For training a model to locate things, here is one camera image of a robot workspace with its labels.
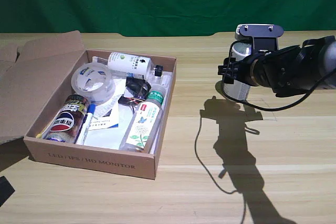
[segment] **bottle label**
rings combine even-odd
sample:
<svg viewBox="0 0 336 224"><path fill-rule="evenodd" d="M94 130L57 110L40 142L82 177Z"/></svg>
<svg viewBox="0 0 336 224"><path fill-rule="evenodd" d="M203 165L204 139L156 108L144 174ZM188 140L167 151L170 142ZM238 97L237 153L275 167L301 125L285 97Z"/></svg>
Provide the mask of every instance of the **bottle label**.
<svg viewBox="0 0 336 224"><path fill-rule="evenodd" d="M156 104L142 102L135 115L126 143L135 145L143 150L159 111L160 108Z"/></svg>
<svg viewBox="0 0 336 224"><path fill-rule="evenodd" d="M147 57L112 52L108 67L116 71L146 76L150 62L151 59Z"/></svg>
<svg viewBox="0 0 336 224"><path fill-rule="evenodd" d="M163 103L163 95L158 91L151 91L147 97L147 99L157 100L161 105Z"/></svg>

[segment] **blue marker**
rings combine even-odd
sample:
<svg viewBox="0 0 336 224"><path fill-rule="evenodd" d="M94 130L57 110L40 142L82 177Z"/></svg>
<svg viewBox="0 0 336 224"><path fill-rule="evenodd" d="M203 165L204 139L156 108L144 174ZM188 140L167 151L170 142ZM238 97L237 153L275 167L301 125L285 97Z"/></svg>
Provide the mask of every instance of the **blue marker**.
<svg viewBox="0 0 336 224"><path fill-rule="evenodd" d="M84 145L85 138L86 138L86 135L88 134L90 123L91 123L91 120L93 118L93 114L94 114L95 109L96 109L96 105L95 104L90 104L89 109L88 109L88 113L86 114L86 116L84 118L84 123L83 123L82 129L79 133L79 136L77 138L76 144Z"/></svg>

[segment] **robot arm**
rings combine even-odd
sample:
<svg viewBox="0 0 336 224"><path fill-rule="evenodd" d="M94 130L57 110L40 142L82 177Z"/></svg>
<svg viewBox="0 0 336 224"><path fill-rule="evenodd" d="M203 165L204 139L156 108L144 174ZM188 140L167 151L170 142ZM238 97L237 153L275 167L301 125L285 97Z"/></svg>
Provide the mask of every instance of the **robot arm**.
<svg viewBox="0 0 336 224"><path fill-rule="evenodd" d="M336 89L336 40L334 36L309 39L302 47L278 50L283 29L276 25L238 25L229 57L218 74L224 83L238 80L250 86L272 88L277 97L310 94L315 89ZM230 56L237 42L251 44L251 54L241 61Z"/></svg>

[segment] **open cardboard box flap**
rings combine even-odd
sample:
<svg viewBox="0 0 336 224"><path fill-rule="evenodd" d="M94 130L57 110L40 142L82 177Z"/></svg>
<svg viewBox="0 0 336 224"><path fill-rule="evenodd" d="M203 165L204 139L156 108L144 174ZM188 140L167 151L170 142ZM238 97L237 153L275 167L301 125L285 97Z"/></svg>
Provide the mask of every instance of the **open cardboard box flap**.
<svg viewBox="0 0 336 224"><path fill-rule="evenodd" d="M11 68L17 58L17 45L10 43L0 48L0 80L6 71Z"/></svg>
<svg viewBox="0 0 336 224"><path fill-rule="evenodd" d="M72 31L27 42L15 64L16 45L1 52L13 66L0 79L0 143L29 131L85 48L80 33Z"/></svg>

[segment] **bottle with green leaf label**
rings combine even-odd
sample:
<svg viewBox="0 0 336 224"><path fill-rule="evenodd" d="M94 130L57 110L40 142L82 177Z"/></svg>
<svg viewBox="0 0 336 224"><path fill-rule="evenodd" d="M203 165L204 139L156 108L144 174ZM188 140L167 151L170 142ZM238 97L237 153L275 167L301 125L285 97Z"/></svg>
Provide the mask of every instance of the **bottle with green leaf label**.
<svg viewBox="0 0 336 224"><path fill-rule="evenodd" d="M162 117L164 86L152 84L147 99L139 103L137 111L121 141L120 150L149 153Z"/></svg>

